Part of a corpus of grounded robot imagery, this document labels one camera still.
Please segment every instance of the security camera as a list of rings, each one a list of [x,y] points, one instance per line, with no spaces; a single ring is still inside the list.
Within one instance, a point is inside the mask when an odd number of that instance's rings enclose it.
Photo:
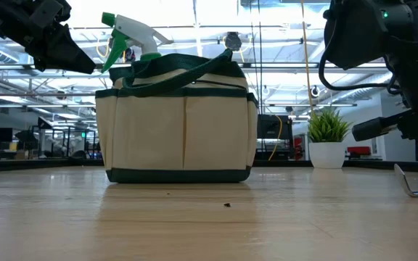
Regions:
[[[319,88],[319,87],[317,87],[317,86],[314,86],[314,87],[311,89],[311,95],[312,95],[312,97],[313,97],[313,98],[317,98],[317,97],[319,97],[319,95],[320,95],[320,88]]]
[[[225,46],[232,51],[239,51],[241,48],[241,39],[238,32],[228,32],[225,38]]]

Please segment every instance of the red object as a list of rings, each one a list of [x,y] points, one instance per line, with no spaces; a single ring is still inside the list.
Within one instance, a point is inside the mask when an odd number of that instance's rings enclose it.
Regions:
[[[301,160],[304,157],[303,147],[301,144],[303,144],[303,138],[295,138],[293,140],[293,146],[295,147],[295,160]]]
[[[351,153],[351,154],[357,154],[357,155],[370,155],[370,154],[372,154],[370,152],[370,147],[368,147],[368,146],[348,147],[348,152]]]

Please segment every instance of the cream tote bag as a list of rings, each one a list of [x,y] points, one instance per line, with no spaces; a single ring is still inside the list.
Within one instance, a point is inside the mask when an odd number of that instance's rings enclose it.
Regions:
[[[249,177],[258,103],[232,52],[169,54],[111,69],[97,91],[107,177],[118,183],[225,183]]]

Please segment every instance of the cable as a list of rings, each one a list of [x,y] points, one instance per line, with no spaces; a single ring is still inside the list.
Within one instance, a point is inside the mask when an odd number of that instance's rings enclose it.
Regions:
[[[261,101],[263,101],[263,93],[262,93],[262,88],[263,88],[263,84],[262,84],[262,71],[263,71],[263,60],[262,60],[262,25],[261,25],[261,3],[258,0],[258,17],[259,17],[259,47],[260,47],[260,51],[261,51]]]
[[[253,17],[253,5],[251,4],[251,1],[250,1],[250,15],[251,15],[251,35],[253,36],[253,55],[254,55],[254,63],[256,64],[257,61],[256,61],[256,57],[255,57],[254,24],[253,24],[253,19],[252,19],[252,17]],[[256,91],[256,93],[258,95],[258,99],[259,99],[259,112],[262,115],[263,114],[262,113],[262,108],[263,108],[262,103],[263,103],[263,101],[262,101],[262,96],[260,95],[260,92],[259,92],[260,90],[259,90],[258,67],[257,66],[255,67],[255,84],[256,84],[256,90],[255,91]],[[263,148],[262,146],[261,146],[261,148],[262,148],[263,152],[267,152],[267,148]]]
[[[110,42],[110,38],[109,39],[107,39],[107,45],[106,45],[106,54],[102,54],[100,51],[99,51],[99,38],[98,38],[98,41],[97,41],[97,45],[96,45],[96,52],[98,53],[98,55],[99,56],[101,56],[102,58],[106,58],[107,57],[107,55],[109,54],[109,42]]]
[[[304,58],[306,59],[306,77],[308,83],[308,98],[309,105],[311,106],[311,114],[314,114],[314,107],[312,105],[312,91],[311,91],[311,79],[309,78],[309,55],[308,55],[308,38],[306,36],[306,18],[304,15],[304,0],[301,0],[301,11],[303,12],[303,38],[304,38]]]
[[[344,25],[343,22],[339,21],[338,19],[335,20],[335,25],[333,26],[333,32],[332,36],[330,37],[330,40],[328,42],[327,47],[325,47],[324,54],[322,55],[319,63],[319,79],[324,84],[325,87],[332,91],[350,91],[350,90],[356,90],[359,88],[371,88],[371,87],[383,87],[386,89],[390,89],[393,87],[393,83],[364,83],[364,84],[357,84],[353,86],[333,86],[330,84],[327,79],[325,79],[325,62],[327,61],[327,55],[330,53],[337,41],[337,34],[340,33],[341,27]]]
[[[402,92],[399,86],[394,85],[395,82],[396,82],[396,74],[393,73],[393,76],[391,76],[391,80],[388,86],[386,87],[386,90],[388,91],[389,94],[398,95]]]
[[[270,155],[270,157],[269,157],[269,161],[272,159],[272,157],[273,157],[273,156],[274,156],[274,154],[275,154],[275,151],[276,151],[276,146],[279,144],[279,139],[280,139],[280,136],[281,136],[282,131],[283,131],[283,122],[282,122],[282,119],[280,119],[280,117],[278,117],[277,115],[275,115],[275,117],[277,117],[277,118],[279,119],[279,122],[280,122],[280,130],[279,130],[279,135],[278,135],[278,137],[276,138],[276,143],[275,143],[274,150],[273,150],[272,154],[271,154],[271,155]]]

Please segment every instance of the black robotic arm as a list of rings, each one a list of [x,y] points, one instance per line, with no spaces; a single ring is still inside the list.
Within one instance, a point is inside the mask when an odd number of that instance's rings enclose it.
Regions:
[[[33,56],[37,70],[63,69],[91,74],[96,65],[70,37],[66,0],[0,0],[0,37],[10,38]]]
[[[326,49],[319,64],[322,83],[336,91],[386,87],[391,94],[401,95],[408,108],[398,115],[355,125],[354,138],[363,141],[398,128],[402,138],[418,140],[418,0],[332,0],[324,18]],[[324,77],[327,60],[347,70],[380,57],[393,73],[388,84],[338,87]]]

